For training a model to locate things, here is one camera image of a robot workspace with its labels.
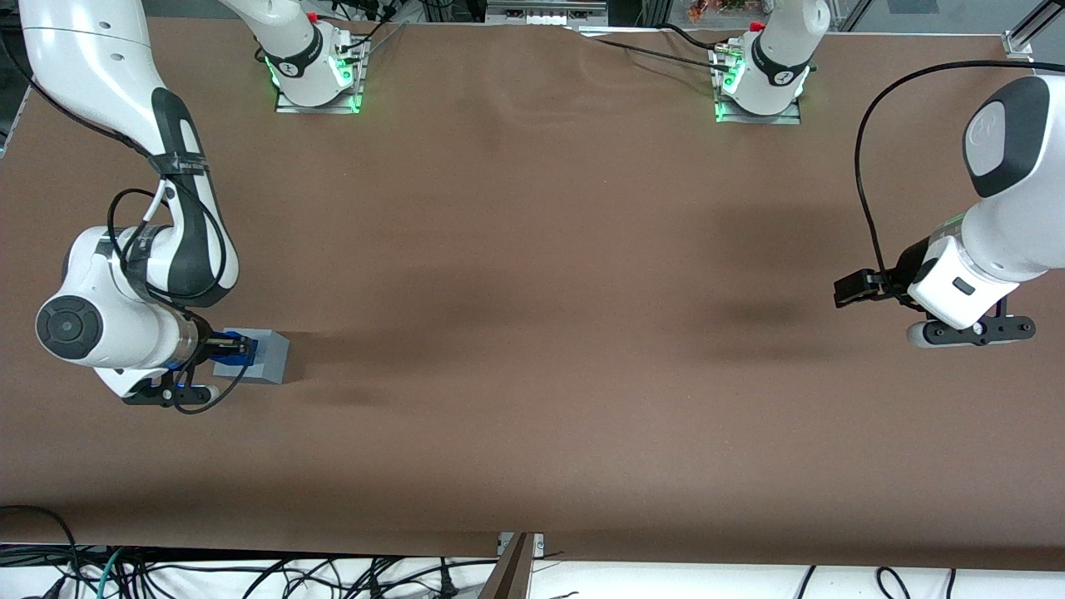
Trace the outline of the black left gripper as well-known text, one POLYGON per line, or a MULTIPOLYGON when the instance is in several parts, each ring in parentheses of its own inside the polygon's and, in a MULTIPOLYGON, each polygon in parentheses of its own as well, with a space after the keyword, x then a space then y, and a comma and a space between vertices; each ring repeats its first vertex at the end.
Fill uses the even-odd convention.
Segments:
POLYGON ((853 272, 836 280, 835 308, 875 300, 876 293, 892 295, 899 304, 915 304, 910 296, 910 285, 919 278, 928 248, 929 238, 923 238, 902 250, 891 269, 853 272))

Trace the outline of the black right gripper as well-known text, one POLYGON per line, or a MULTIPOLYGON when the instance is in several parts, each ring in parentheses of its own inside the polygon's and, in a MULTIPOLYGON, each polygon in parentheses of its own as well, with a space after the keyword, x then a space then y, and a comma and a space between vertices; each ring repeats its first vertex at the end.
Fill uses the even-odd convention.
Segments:
POLYGON ((232 365, 232 367, 244 367, 250 362, 247 355, 212 355, 211 340, 215 345, 242 345, 246 344, 247 338, 240 333, 214 333, 212 326, 206 321, 187 321, 193 324, 196 330, 196 339, 191 349, 191 355, 183 365, 180 365, 179 372, 192 375, 198 365, 211 357, 213 363, 232 365))

